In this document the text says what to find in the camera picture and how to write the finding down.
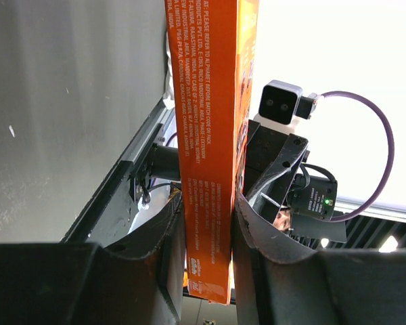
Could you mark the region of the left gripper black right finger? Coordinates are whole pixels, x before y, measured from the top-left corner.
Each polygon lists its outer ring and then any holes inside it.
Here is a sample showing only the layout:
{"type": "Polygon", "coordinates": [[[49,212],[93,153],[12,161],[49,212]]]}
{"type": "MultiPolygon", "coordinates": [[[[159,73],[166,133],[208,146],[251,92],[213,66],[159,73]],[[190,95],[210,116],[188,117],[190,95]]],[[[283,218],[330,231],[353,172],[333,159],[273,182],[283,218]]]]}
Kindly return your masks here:
{"type": "Polygon", "coordinates": [[[239,324],[406,324],[406,249],[314,251],[235,201],[239,324]]]}

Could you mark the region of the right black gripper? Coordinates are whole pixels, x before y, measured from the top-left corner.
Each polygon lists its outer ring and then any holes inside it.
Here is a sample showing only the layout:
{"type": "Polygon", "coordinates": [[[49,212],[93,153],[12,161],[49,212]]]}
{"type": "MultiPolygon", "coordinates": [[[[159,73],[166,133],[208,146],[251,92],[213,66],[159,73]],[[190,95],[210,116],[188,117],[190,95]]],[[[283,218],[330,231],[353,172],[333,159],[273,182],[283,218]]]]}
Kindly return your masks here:
{"type": "Polygon", "coordinates": [[[285,205],[309,141],[248,121],[245,219],[274,220],[285,205]]]}

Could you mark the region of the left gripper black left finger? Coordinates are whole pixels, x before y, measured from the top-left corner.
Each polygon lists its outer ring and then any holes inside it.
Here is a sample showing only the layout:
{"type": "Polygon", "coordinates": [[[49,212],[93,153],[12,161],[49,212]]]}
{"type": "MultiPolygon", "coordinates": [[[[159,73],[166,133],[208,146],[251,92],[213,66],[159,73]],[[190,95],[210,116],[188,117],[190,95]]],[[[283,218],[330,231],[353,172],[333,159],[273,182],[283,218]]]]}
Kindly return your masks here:
{"type": "Polygon", "coordinates": [[[0,324],[176,324],[182,200],[107,247],[0,244],[0,324]]]}

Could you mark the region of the orange cartridge box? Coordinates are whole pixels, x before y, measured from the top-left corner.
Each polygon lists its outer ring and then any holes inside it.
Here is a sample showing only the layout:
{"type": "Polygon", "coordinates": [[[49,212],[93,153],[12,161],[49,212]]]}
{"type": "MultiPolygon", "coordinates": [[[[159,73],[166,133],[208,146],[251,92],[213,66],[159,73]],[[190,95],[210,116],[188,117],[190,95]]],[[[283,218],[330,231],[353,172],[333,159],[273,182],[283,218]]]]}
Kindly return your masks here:
{"type": "Polygon", "coordinates": [[[231,218],[242,191],[258,1],[167,1],[187,289],[228,304],[231,218]]]}

